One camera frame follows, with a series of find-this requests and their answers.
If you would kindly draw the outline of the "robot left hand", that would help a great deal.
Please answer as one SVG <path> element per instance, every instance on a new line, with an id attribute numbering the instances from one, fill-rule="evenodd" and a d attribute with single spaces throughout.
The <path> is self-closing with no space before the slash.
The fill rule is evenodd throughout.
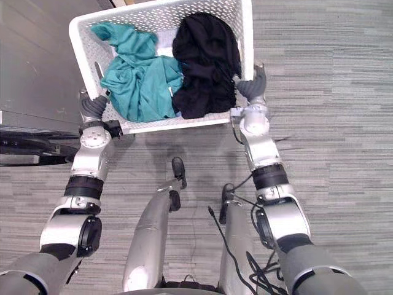
<path id="1" fill-rule="evenodd" d="M 79 111 L 83 123 L 91 121 L 101 121 L 104 110 L 106 109 L 108 99 L 104 95 L 100 95 L 91 99 L 87 90 L 79 91 Z"/>

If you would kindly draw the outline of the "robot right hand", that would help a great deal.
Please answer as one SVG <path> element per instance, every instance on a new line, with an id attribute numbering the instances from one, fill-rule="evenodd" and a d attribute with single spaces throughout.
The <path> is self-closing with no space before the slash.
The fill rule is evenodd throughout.
<path id="1" fill-rule="evenodd" d="M 267 76 L 265 72 L 265 65 L 254 65 L 253 80 L 235 82 L 239 93 L 247 99 L 249 103 L 259 101 L 265 104 L 265 90 L 267 87 Z"/>

